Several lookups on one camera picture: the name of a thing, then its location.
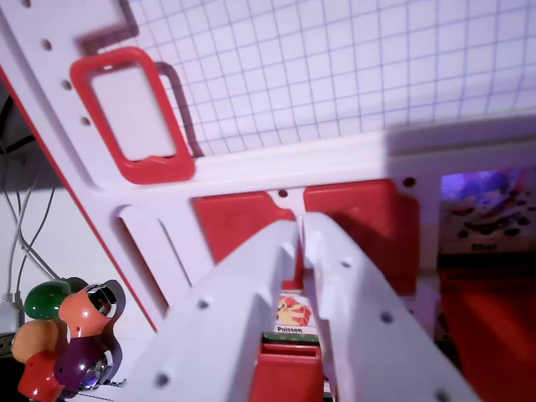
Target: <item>red block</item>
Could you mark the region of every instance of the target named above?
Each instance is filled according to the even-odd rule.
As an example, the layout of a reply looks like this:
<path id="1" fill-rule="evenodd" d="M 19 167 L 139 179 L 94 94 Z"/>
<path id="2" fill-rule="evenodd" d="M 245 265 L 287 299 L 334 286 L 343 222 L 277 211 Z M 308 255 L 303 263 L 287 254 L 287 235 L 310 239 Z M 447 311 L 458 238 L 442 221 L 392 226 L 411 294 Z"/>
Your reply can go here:
<path id="1" fill-rule="evenodd" d="M 295 220 L 292 211 L 279 208 L 263 191 L 197 198 L 193 207 L 216 263 L 269 224 Z M 284 289 L 303 288 L 301 255 L 298 253 L 295 278 L 283 282 Z"/>
<path id="2" fill-rule="evenodd" d="M 415 292 L 419 270 L 419 203 L 390 180 L 307 187 L 307 211 L 337 222 L 401 294 Z"/>
<path id="3" fill-rule="evenodd" d="M 261 346 L 250 402 L 322 402 L 323 391 L 320 347 Z"/>
<path id="4" fill-rule="evenodd" d="M 441 275 L 443 310 L 465 378 L 486 402 L 534 401 L 536 280 L 466 274 Z"/>

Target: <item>cartoon fish illustration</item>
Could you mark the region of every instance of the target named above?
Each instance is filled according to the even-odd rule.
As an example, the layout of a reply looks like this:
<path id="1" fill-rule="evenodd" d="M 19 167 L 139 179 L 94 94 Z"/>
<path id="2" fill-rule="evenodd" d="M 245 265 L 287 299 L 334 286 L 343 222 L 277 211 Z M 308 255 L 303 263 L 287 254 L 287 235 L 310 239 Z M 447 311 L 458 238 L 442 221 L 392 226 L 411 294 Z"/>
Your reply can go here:
<path id="1" fill-rule="evenodd" d="M 311 319 L 312 310 L 304 306 L 294 297 L 281 296 L 277 306 L 277 319 L 285 325 L 300 325 L 305 327 Z"/>

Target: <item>white plastic frame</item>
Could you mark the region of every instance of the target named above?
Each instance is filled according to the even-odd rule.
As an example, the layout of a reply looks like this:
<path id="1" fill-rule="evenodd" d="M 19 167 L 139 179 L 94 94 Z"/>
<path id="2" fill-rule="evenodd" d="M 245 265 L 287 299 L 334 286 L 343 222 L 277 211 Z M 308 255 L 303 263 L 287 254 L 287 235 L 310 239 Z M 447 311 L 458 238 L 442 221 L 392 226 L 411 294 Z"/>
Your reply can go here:
<path id="1" fill-rule="evenodd" d="M 188 182 L 136 186 L 119 174 L 95 128 L 80 124 L 87 111 L 75 91 L 67 91 L 61 85 L 62 80 L 68 79 L 72 63 L 84 56 L 82 39 L 126 25 L 118 3 L 64 0 L 54 5 L 31 2 L 31 8 L 22 4 L 0 1 L 2 69 L 154 327 L 159 326 L 168 304 L 173 303 L 173 295 L 166 291 L 164 282 L 178 281 L 182 284 L 178 288 L 186 289 L 214 267 L 191 207 L 192 198 L 280 188 L 301 191 L 308 185 L 379 178 L 394 178 L 399 185 L 404 177 L 414 177 L 414 188 L 399 185 L 399 189 L 420 202 L 420 266 L 433 269 L 441 176 L 522 167 L 534 164 L 536 159 L 534 118 L 518 115 L 203 157 L 196 160 L 195 176 Z M 44 50 L 43 39 L 51 43 L 50 51 Z M 142 88 L 143 83 L 131 84 Z M 136 103 L 127 106 L 132 113 L 144 112 Z M 114 116 L 114 110 L 106 110 L 106 114 Z M 276 202 L 297 215 L 303 213 L 299 197 Z M 155 226 L 164 228 L 168 238 L 169 245 L 155 244 L 150 236 L 135 239 L 159 291 L 150 285 L 142 261 L 125 243 L 118 225 L 121 211 L 129 206 L 146 211 L 156 220 Z M 144 219 L 147 216 L 133 214 L 126 226 L 141 225 Z M 151 255 L 167 247 L 172 250 L 165 252 L 164 260 Z M 157 267 L 151 261 L 157 259 L 175 268 L 156 274 Z"/>

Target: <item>cable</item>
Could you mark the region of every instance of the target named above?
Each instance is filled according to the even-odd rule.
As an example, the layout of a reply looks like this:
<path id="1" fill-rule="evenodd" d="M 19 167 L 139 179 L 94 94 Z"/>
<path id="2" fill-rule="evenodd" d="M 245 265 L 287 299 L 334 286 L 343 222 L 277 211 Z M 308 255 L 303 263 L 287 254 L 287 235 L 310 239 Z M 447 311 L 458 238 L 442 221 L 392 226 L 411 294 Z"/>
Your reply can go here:
<path id="1" fill-rule="evenodd" d="M 3 129 L 6 126 L 6 121 L 8 121 L 9 112 L 12 110 L 12 108 L 13 98 L 8 96 L 2 106 L 2 110 L 0 111 L 0 138 L 3 136 Z"/>
<path id="2" fill-rule="evenodd" d="M 37 239 L 37 236 L 39 236 L 39 233 L 41 232 L 41 229 L 44 226 L 44 222 L 47 220 L 47 217 L 49 216 L 50 205 L 52 205 L 52 198 L 54 197 L 54 192 L 55 191 L 56 191 L 56 187 L 52 187 L 52 191 L 50 192 L 50 197 L 49 197 L 49 203 L 47 204 L 47 209 L 44 211 L 43 220 L 41 221 L 41 225 L 37 229 L 37 232 L 35 232 L 35 234 L 33 235 L 32 241 L 30 241 L 30 244 L 29 244 L 29 248 L 31 248 L 32 245 L 34 245 L 34 242 Z M 24 256 L 23 262 L 20 265 L 20 268 L 18 270 L 17 290 L 16 290 L 16 292 L 18 292 L 20 290 L 20 280 L 23 277 L 23 269 L 24 269 L 24 263 L 26 263 L 26 257 L 27 257 L 27 255 Z"/>
<path id="3" fill-rule="evenodd" d="M 3 144 L 2 144 L 2 139 L 1 138 L 0 138 L 0 149 L 5 151 L 5 149 L 3 147 Z M 6 163 L 4 164 L 3 179 L 0 181 L 0 185 L 2 186 L 2 191 L 3 191 L 4 196 L 6 197 L 6 202 L 8 203 L 8 207 L 11 210 L 11 215 L 13 216 L 13 222 L 15 222 L 15 225 L 16 225 L 17 222 L 18 222 L 18 215 L 15 212 L 15 209 L 13 208 L 13 205 L 11 204 L 11 200 L 9 199 L 8 193 L 5 190 L 5 182 L 6 182 L 6 178 L 7 178 L 8 167 L 9 167 L 8 158 L 6 157 Z M 15 193 L 17 194 L 18 213 L 20 214 L 21 213 L 20 194 L 19 194 L 18 190 L 16 190 Z M 20 234 L 19 240 L 20 240 L 20 243 L 21 243 L 21 246 L 22 246 L 22 249 L 23 249 L 23 253 L 39 269 L 41 269 L 42 271 L 45 271 L 48 276 L 51 276 L 54 279 L 59 279 L 59 276 L 57 276 L 55 274 L 55 272 L 52 271 L 52 269 L 47 265 L 47 263 L 44 262 L 44 260 L 37 253 L 37 251 L 35 251 L 32 248 L 32 246 L 28 244 L 28 242 L 26 241 L 26 239 L 23 236 L 23 231 L 22 230 L 19 230 L 19 234 Z"/>
<path id="4" fill-rule="evenodd" d="M 26 207 L 28 206 L 28 201 L 30 200 L 30 194 L 35 188 L 35 185 L 37 184 L 37 181 L 39 179 L 40 170 L 37 171 L 37 174 L 35 175 L 35 178 L 33 179 L 33 183 L 24 195 L 23 199 L 23 205 L 20 210 L 20 216 L 18 217 L 17 222 L 17 228 L 15 229 L 15 235 L 13 237 L 13 242 L 11 244 L 11 250 L 9 251 L 9 266 L 8 266 L 8 293 L 11 293 L 11 277 L 13 275 L 13 257 L 15 256 L 15 249 L 17 248 L 18 238 L 19 238 L 19 231 L 20 227 L 23 224 L 23 218 L 24 214 L 26 213 Z"/>
<path id="5" fill-rule="evenodd" d="M 34 136 L 25 136 L 24 138 L 21 138 L 20 140 L 17 140 L 13 144 L 8 145 L 6 147 L 6 151 L 0 150 L 0 154 L 11 153 L 11 152 L 17 151 L 19 148 L 22 148 L 26 144 L 29 144 L 30 142 L 33 142 L 33 141 L 35 141 Z"/>

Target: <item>orange toy head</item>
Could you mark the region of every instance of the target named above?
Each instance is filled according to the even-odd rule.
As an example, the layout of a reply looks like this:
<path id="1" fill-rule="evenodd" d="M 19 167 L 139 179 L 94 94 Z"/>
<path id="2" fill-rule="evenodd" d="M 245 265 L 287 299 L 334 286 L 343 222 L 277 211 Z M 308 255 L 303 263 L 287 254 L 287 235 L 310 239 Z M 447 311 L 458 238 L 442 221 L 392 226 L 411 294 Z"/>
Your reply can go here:
<path id="1" fill-rule="evenodd" d="M 72 338 L 101 335 L 116 310 L 116 298 L 104 285 L 89 285 L 69 295 L 59 307 L 59 318 Z"/>

